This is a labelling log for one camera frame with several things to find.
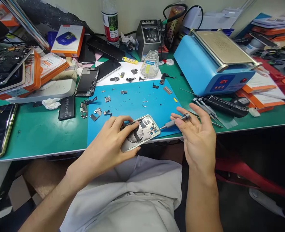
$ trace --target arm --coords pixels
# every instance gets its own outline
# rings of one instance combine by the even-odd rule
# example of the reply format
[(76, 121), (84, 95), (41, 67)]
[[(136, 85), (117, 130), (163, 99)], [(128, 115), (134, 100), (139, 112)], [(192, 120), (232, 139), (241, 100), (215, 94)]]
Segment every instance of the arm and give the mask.
[[(171, 114), (184, 137), (185, 157), (189, 165), (186, 200), (186, 230), (222, 232), (220, 221), (218, 189), (214, 174), (216, 134), (210, 116), (199, 106), (190, 107), (199, 115), (182, 121), (181, 116)], [(187, 110), (178, 107), (182, 113)]]
[(67, 169), (65, 177), (20, 228), (23, 231), (58, 231), (78, 191), (100, 174), (136, 155), (140, 147), (123, 153), (121, 145), (139, 122), (120, 128), (129, 116), (110, 117), (85, 152)]

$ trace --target person's right hand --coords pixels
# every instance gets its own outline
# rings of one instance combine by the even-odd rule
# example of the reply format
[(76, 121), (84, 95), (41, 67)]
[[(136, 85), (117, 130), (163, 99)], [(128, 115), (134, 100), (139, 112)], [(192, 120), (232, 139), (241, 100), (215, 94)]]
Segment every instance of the person's right hand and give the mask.
[(190, 114), (190, 120), (183, 121), (180, 119), (182, 116), (175, 113), (171, 114), (170, 119), (175, 119), (176, 126), (182, 132), (189, 168), (204, 175), (214, 175), (216, 134), (211, 118), (199, 106), (193, 103), (189, 106), (199, 115), (201, 122), (195, 115), (181, 107), (177, 107), (177, 110), (182, 116), (186, 113)]

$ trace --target person's left hand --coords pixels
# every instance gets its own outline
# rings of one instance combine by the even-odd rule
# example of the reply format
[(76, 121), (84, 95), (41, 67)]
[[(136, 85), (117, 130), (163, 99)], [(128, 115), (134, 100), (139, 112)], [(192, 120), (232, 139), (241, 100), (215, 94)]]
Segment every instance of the person's left hand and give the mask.
[(131, 151), (121, 151), (126, 137), (139, 125), (139, 122), (135, 122), (120, 131), (124, 121), (132, 122), (133, 119), (130, 116), (110, 117), (84, 153), (69, 166), (66, 176), (78, 190), (100, 174), (134, 157), (140, 150), (137, 147)]

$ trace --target red digital readout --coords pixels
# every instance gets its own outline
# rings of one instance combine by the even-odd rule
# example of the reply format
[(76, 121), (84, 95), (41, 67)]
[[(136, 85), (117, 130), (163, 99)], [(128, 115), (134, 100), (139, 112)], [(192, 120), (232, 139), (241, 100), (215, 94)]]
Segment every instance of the red digital readout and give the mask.
[(227, 83), (228, 82), (228, 80), (221, 80), (220, 81), (220, 84), (225, 84), (225, 83)]

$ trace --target wall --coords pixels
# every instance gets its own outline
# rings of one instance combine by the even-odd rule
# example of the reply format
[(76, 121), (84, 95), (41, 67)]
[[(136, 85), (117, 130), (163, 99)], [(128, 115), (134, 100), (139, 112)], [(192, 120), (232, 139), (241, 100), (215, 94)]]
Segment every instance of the wall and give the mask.
[[(86, 21), (95, 33), (103, 33), (100, 0), (42, 0), (63, 11), (68, 11)], [(163, 9), (176, 0), (116, 0), (119, 32), (128, 33), (137, 29), (141, 19), (164, 19)], [(201, 5), (205, 12), (220, 12), (225, 7), (240, 7), (246, 0), (186, 0), (187, 5)], [(257, 0), (233, 25), (234, 34), (241, 31), (260, 12), (280, 16), (285, 14), (285, 0)]]

